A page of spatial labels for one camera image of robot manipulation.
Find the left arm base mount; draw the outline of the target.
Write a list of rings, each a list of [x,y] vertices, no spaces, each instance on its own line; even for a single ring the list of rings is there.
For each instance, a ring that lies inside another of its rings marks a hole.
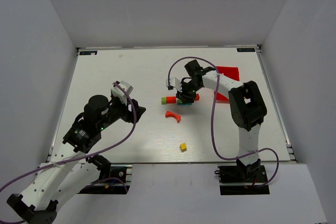
[[[132,180],[132,165],[112,164],[110,173],[85,186],[79,194],[126,195]]]

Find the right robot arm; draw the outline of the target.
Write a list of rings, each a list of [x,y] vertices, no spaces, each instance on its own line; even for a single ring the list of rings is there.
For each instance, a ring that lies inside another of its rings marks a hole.
[[[179,80],[168,77],[166,86],[176,89],[176,97],[183,103],[193,103],[196,93],[202,88],[214,91],[229,99],[230,113],[238,127],[239,150],[233,160],[234,166],[219,170],[228,182],[255,182],[261,161],[258,154],[258,138],[261,124],[267,115],[267,108],[256,82],[240,82],[219,72],[214,64],[203,68],[197,57],[190,57],[184,66],[188,77]]]

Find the red arch block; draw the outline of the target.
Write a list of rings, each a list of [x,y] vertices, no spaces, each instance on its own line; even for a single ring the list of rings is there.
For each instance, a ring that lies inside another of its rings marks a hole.
[[[180,121],[181,121],[181,116],[174,113],[174,112],[171,112],[171,111],[166,111],[165,117],[166,118],[174,118],[174,119],[176,119],[177,123],[180,123]]]

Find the small red cube block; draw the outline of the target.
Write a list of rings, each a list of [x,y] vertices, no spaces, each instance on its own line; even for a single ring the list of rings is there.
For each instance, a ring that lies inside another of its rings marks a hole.
[[[195,97],[195,101],[198,101],[200,99],[200,96],[199,96],[199,94],[196,94],[196,97]]]

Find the green cube block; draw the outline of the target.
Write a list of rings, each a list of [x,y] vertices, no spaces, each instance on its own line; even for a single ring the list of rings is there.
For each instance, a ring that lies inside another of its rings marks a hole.
[[[166,97],[161,98],[161,104],[167,104]]]

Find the left corner label sticker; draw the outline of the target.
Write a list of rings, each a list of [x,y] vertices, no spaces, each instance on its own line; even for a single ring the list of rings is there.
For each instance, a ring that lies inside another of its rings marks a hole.
[[[85,55],[85,56],[96,55],[97,53],[98,53],[97,51],[80,51],[79,52],[80,55]]]

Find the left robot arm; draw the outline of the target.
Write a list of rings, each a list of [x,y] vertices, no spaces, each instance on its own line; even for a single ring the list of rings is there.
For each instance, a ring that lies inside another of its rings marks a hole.
[[[92,96],[58,152],[42,167],[35,180],[20,194],[12,194],[7,204],[26,223],[53,223],[58,211],[89,183],[109,177],[111,163],[102,155],[88,157],[101,140],[101,132],[119,119],[136,124],[146,109],[125,95]]]

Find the yellow cube block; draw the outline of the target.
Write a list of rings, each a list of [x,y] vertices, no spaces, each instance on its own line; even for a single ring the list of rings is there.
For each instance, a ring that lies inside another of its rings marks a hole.
[[[187,145],[185,143],[180,144],[180,150],[185,152],[187,150]]]

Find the orange rectangular block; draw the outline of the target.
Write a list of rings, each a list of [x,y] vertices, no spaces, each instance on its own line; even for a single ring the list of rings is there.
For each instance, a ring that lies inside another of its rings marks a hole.
[[[166,103],[167,104],[176,103],[176,97],[166,97]]]

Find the right corner label sticker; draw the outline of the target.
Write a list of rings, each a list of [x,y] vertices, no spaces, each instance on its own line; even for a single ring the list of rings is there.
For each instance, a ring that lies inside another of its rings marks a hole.
[[[237,48],[238,52],[255,52],[255,48]]]

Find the corner label sticker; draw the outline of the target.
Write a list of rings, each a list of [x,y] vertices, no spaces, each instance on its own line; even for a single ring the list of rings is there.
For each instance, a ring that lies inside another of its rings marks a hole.
[[[98,53],[97,51],[80,51],[79,52],[80,55],[85,55],[85,56],[96,55],[97,53]]]
[[[237,48],[238,52],[255,52],[255,48]]]

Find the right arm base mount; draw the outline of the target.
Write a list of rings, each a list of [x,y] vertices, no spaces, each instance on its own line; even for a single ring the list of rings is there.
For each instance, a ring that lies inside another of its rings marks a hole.
[[[269,186],[263,185],[268,178],[260,159],[248,166],[237,160],[236,165],[219,166],[214,174],[219,179],[221,196],[270,194]]]

